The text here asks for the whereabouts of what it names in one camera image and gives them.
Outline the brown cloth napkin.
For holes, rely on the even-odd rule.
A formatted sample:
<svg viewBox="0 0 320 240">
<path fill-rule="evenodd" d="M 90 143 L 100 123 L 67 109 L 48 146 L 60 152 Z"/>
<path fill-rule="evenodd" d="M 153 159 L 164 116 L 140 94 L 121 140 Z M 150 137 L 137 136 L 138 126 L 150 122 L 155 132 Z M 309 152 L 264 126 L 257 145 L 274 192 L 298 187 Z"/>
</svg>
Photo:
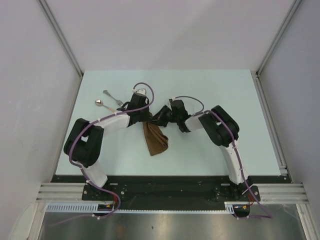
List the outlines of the brown cloth napkin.
<svg viewBox="0 0 320 240">
<path fill-rule="evenodd" d="M 144 139 L 150 156 L 165 152 L 169 148 L 169 139 L 160 130 L 158 125 L 150 122 L 143 122 Z"/>
</svg>

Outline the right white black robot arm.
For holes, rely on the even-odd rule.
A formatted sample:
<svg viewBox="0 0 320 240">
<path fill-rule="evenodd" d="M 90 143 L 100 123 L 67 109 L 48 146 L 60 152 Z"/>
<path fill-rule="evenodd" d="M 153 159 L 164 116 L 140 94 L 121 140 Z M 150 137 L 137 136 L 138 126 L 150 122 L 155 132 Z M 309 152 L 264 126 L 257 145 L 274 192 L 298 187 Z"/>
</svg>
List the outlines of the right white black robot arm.
<svg viewBox="0 0 320 240">
<path fill-rule="evenodd" d="M 259 193 L 253 190 L 253 183 L 240 157 L 240 127 L 221 106 L 191 115 L 182 100 L 171 100 L 170 106 L 163 106 L 151 117 L 150 122 L 161 127 L 174 123 L 183 133 L 205 130 L 209 139 L 222 152 L 228 169 L 231 196 L 237 201 L 242 201 L 247 196 L 250 200 L 258 200 Z"/>
</svg>

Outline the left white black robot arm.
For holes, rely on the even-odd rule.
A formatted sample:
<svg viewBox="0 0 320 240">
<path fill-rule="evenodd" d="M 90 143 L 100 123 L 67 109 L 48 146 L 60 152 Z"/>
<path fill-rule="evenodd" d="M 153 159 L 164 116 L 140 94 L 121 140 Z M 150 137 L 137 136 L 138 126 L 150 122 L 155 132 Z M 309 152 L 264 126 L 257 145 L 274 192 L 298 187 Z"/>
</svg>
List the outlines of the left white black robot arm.
<svg viewBox="0 0 320 240">
<path fill-rule="evenodd" d="M 103 137 L 137 122 L 148 120 L 151 103 L 146 90 L 139 89 L 134 91 L 131 100 L 115 113 L 93 122 L 83 118 L 75 121 L 64 144 L 63 152 L 68 155 L 69 162 L 78 167 L 85 179 L 94 186 L 93 194 L 98 199 L 105 200 L 111 193 L 111 188 L 105 184 L 108 177 L 98 161 Z"/>
</svg>

